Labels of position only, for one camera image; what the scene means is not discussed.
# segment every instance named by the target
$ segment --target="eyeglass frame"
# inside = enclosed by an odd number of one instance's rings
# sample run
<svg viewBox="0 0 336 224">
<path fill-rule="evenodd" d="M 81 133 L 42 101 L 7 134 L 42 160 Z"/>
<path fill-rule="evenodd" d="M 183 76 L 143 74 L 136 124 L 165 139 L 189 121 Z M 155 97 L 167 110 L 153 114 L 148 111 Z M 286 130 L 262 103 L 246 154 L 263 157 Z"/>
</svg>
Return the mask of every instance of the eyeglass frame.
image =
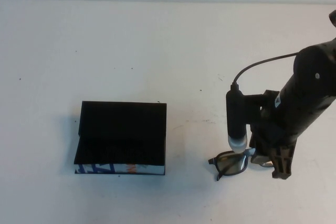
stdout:
<svg viewBox="0 0 336 224">
<path fill-rule="evenodd" d="M 242 152 L 242 153 L 236 153 L 236 154 L 243 154 L 243 155 L 245 155 L 246 158 L 245 158 L 245 160 L 244 160 L 244 168 L 241 169 L 241 170 L 239 170 L 239 171 L 237 171 L 236 173 L 231 173 L 231 174 L 225 174 L 225 172 L 226 172 L 228 169 L 230 169 L 231 166 L 228 166 L 228 167 L 224 168 L 223 170 L 220 170 L 219 167 L 218 167 L 217 160 L 218 160 L 218 158 L 219 158 L 220 156 L 222 156 L 222 155 L 224 155 L 224 154 L 231 154 L 231 153 L 234 154 L 233 151 L 222 152 L 222 153 L 219 153 L 216 157 L 209 159 L 209 160 L 208 160 L 209 164 L 210 164 L 210 165 L 215 165 L 215 166 L 216 166 L 216 169 L 217 169 L 217 171 L 218 171 L 217 181 L 219 181 L 220 178 L 221 178 L 222 176 L 234 176 L 234 175 L 237 175 L 237 174 L 240 174 L 240 173 L 244 172 L 244 171 L 246 170 L 246 168 L 247 168 L 247 165 L 248 165 L 248 158 L 251 157 L 251 156 L 253 156 L 254 153 L 255 153 L 255 151 L 256 151 L 255 148 L 250 148 L 250 149 L 246 149 L 246 150 L 244 150 L 244 152 Z M 267 166 L 267 165 L 265 165 L 265 164 L 261 164 L 260 166 L 265 167 L 265 168 L 272 167 L 272 166 Z"/>
</svg>

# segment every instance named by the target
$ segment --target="white table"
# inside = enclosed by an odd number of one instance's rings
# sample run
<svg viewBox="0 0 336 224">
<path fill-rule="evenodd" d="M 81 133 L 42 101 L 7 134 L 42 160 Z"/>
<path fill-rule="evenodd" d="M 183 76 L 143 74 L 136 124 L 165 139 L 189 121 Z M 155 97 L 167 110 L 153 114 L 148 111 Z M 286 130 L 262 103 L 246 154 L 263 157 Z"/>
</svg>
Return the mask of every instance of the white table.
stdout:
<svg viewBox="0 0 336 224">
<path fill-rule="evenodd" d="M 336 105 L 299 138 L 292 176 L 228 151 L 225 94 L 243 67 L 336 36 L 336 6 L 0 1 L 0 223 L 335 223 Z M 280 90 L 293 58 L 244 94 Z M 165 176 L 76 175 L 82 100 L 165 102 Z"/>
</svg>

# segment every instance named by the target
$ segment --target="black cable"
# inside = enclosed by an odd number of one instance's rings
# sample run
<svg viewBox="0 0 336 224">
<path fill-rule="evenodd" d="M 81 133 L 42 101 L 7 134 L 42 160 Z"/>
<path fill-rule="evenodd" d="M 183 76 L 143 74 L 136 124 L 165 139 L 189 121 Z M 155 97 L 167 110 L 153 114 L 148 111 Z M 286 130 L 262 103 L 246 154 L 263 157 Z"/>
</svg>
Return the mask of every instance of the black cable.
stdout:
<svg viewBox="0 0 336 224">
<path fill-rule="evenodd" d="M 288 57 L 292 57 L 292 56 L 295 56 L 297 55 L 298 52 L 295 52 L 294 54 L 289 54 L 289 55 L 282 55 L 282 56 L 278 56 L 278 57 L 274 57 L 274 58 L 270 58 L 270 59 L 266 59 L 266 60 L 262 60 L 262 61 L 259 61 L 259 62 L 256 62 L 256 63 L 253 63 L 252 65 L 250 66 L 247 66 L 246 68 L 244 68 L 242 71 L 240 71 L 237 76 L 235 77 L 235 79 L 233 80 L 233 84 L 237 84 L 237 80 L 238 78 L 246 71 L 246 70 L 249 70 L 250 68 L 252 67 L 255 67 L 257 65 L 260 65 L 260 64 L 263 64 L 263 63 L 267 63 L 267 62 L 270 62 L 270 61 L 274 61 L 274 60 L 279 60 L 279 59 L 283 59 L 283 58 L 288 58 Z"/>
</svg>

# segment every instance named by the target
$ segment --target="black box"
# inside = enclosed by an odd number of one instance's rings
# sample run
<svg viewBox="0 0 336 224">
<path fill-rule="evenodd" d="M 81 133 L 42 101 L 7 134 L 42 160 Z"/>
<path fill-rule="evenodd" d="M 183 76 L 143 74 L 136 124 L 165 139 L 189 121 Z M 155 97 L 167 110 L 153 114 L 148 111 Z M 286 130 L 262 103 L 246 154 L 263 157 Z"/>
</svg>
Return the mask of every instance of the black box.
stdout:
<svg viewBox="0 0 336 224">
<path fill-rule="evenodd" d="M 165 173 L 165 103 L 83 101 L 75 173 Z"/>
</svg>

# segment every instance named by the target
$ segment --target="black eyeglasses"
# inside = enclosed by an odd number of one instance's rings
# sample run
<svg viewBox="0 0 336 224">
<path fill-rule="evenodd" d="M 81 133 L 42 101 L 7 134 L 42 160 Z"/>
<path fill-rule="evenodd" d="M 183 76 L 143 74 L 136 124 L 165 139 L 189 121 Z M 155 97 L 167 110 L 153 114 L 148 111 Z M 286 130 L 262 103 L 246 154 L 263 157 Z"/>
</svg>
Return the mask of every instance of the black eyeglasses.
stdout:
<svg viewBox="0 0 336 224">
<path fill-rule="evenodd" d="M 219 153 L 216 157 L 209 159 L 209 164 L 215 165 L 217 171 L 217 181 L 222 176 L 233 176 L 242 173 L 247 168 L 248 157 L 255 152 L 254 148 L 246 149 L 243 153 L 233 151 Z M 272 162 L 261 164 L 262 167 L 273 167 Z"/>
</svg>

